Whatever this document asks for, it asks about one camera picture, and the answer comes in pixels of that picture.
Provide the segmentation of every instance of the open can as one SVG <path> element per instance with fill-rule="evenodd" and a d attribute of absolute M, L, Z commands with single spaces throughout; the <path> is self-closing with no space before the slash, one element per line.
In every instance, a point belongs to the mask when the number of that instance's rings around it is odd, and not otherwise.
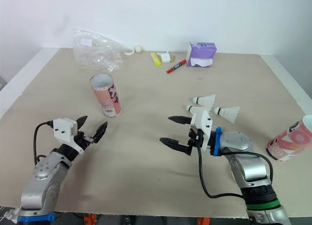
<path fill-rule="evenodd" d="M 109 74 L 97 74 L 90 78 L 90 85 L 101 104 L 104 115 L 115 117 L 121 113 L 119 98 L 113 77 Z"/>

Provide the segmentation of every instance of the pink can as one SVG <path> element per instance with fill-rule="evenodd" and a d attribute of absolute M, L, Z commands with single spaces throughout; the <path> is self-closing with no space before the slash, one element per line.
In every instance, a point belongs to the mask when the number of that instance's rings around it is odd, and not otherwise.
<path fill-rule="evenodd" d="M 312 115 L 304 116 L 267 144 L 268 154 L 285 162 L 307 148 L 312 148 Z"/>
<path fill-rule="evenodd" d="M 97 74 L 90 79 L 97 100 L 103 108 L 104 115 L 115 117 L 121 113 L 119 98 L 113 77 L 109 74 Z"/>

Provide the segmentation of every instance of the green ring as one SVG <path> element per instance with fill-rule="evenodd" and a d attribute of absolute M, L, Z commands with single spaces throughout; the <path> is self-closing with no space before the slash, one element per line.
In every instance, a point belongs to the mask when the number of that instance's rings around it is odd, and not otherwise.
<path fill-rule="evenodd" d="M 270 209 L 273 207 L 277 207 L 281 205 L 279 200 L 276 199 L 275 201 L 264 203 L 264 204 L 256 204 L 256 205 L 248 205 L 246 204 L 247 209 L 258 209 L 258 210 L 263 210 L 263 209 Z"/>

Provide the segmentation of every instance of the blue ring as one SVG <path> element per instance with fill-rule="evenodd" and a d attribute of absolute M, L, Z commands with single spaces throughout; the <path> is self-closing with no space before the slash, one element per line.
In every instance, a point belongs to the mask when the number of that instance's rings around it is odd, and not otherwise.
<path fill-rule="evenodd" d="M 222 134 L 222 127 L 217 127 L 215 130 L 215 144 L 214 144 L 214 153 L 213 156 L 218 156 L 219 147 L 220 147 L 220 137 Z"/>

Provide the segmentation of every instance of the tape roll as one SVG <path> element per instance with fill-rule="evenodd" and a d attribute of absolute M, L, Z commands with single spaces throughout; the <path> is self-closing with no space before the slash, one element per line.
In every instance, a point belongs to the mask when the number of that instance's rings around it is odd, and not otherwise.
<path fill-rule="evenodd" d="M 128 50 L 128 51 L 124 52 L 123 54 L 126 55 L 126 56 L 131 56 L 131 55 L 133 55 L 134 53 L 135 53 L 135 50 L 132 49 L 132 50 Z"/>

